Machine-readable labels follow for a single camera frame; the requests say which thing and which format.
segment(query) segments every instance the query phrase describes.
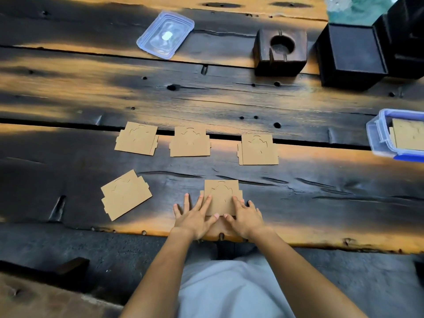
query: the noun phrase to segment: forearm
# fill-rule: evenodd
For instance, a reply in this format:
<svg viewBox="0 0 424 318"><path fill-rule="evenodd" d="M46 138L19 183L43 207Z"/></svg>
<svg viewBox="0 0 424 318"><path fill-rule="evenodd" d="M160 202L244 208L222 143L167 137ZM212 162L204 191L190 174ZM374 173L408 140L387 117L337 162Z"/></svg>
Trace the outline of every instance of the forearm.
<svg viewBox="0 0 424 318"><path fill-rule="evenodd" d="M252 234L297 318L366 317L327 278L270 228Z"/></svg>
<svg viewBox="0 0 424 318"><path fill-rule="evenodd" d="M184 230L171 230L120 318L168 318L175 315L184 261L192 240L192 235Z"/></svg>

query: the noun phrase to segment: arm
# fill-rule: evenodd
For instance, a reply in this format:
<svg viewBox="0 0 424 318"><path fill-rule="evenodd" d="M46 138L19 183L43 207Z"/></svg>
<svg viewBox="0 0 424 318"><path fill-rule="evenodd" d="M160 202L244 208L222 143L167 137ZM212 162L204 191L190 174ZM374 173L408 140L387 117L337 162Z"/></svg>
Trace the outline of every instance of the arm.
<svg viewBox="0 0 424 318"><path fill-rule="evenodd" d="M242 237L251 240L267 259L278 284L297 318L366 318L334 284L267 227L252 201L249 207L233 197L235 220L224 217Z"/></svg>
<svg viewBox="0 0 424 318"><path fill-rule="evenodd" d="M212 197L203 206L203 196L189 209L189 195L184 196L183 214L174 204L176 217L162 249L156 255L144 278L125 305L120 318L170 318L175 315L176 301L188 248L193 240L204 236L219 215L205 221L205 214Z"/></svg>

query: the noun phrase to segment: person's right hand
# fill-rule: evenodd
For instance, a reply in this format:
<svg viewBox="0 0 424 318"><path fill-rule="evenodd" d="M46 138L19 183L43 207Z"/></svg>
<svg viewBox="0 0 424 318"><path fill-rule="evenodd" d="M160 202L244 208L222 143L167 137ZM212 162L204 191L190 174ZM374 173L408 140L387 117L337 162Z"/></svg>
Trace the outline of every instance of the person's right hand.
<svg viewBox="0 0 424 318"><path fill-rule="evenodd" d="M231 227L241 237L252 240L252 232L265 227L262 213L252 201L249 201L249 206L244 204L244 200L240 200L233 196L233 202L236 207L236 219L229 214L224 214L225 219L231 224Z"/></svg>

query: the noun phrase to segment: concrete floor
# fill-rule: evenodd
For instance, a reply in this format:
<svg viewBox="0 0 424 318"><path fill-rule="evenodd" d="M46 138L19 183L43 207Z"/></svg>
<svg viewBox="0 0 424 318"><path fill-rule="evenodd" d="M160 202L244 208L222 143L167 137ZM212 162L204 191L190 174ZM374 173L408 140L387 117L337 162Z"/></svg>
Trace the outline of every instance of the concrete floor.
<svg viewBox="0 0 424 318"><path fill-rule="evenodd" d="M77 256L88 258L84 292L125 304L164 241L60 224L0 223L0 260L48 271ZM243 249L231 242L221 247L229 256ZM416 269L424 265L422 255L296 250L369 317L423 317L424 280Z"/></svg>

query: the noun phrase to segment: blue plastic container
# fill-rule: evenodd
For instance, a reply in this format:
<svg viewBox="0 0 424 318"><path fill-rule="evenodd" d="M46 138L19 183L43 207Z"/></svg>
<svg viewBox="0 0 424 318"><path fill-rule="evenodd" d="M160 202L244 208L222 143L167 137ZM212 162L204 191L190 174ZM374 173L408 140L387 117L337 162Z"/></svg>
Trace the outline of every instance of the blue plastic container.
<svg viewBox="0 0 424 318"><path fill-rule="evenodd" d="M193 28L193 20L178 13L162 11L137 39L137 46L159 58L170 59Z"/></svg>
<svg viewBox="0 0 424 318"><path fill-rule="evenodd" d="M393 145L388 124L393 118L420 120L424 122L424 112L411 110L382 109L376 117L367 122L368 140L375 155L391 157L400 161L424 162L424 150L407 150Z"/></svg>

